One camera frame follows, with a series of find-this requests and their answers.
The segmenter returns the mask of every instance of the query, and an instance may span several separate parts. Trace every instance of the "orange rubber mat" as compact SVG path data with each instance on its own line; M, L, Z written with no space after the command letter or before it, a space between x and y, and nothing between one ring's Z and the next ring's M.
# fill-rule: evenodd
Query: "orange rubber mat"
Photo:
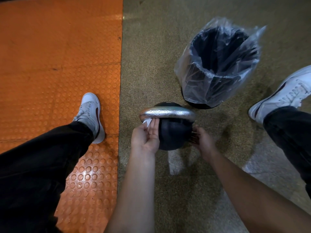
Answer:
M101 102L106 138L67 178L55 213L64 233L103 232L116 204L122 2L0 3L1 153L70 123L84 93Z

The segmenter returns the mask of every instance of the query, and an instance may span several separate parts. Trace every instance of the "clear plastic trash bag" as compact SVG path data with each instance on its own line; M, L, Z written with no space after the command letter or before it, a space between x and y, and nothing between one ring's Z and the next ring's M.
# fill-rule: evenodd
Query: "clear plastic trash bag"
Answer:
M184 99L212 108L234 95L259 62L265 28L244 29L226 18L205 25L174 68Z

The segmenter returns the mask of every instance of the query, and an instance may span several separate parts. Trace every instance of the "foot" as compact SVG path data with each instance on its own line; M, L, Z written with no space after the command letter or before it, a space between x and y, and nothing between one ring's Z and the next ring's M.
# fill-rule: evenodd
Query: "foot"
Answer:
M84 94L77 116L73 121L84 123L94 135L93 143L101 143L105 138L105 131L99 120L100 103L97 96L91 92Z
M253 105L248 115L258 123L271 111L283 107L300 107L301 101L311 94L311 65L304 67L286 78L271 96Z

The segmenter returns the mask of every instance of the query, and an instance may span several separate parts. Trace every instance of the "pants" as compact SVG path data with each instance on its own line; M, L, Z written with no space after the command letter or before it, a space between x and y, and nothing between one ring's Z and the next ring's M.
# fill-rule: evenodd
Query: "pants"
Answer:
M263 122L306 182L311 197L311 115L294 107ZM66 177L93 141L80 122L55 128L0 155L0 232L61 232L54 217Z

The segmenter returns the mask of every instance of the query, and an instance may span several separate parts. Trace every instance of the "silver metal handle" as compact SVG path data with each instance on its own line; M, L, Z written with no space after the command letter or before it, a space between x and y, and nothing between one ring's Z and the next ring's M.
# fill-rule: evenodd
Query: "silver metal handle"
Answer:
M148 118L178 118L186 119L189 122L194 122L196 115L193 111L184 107L177 106L154 106L140 111L140 121L145 121Z

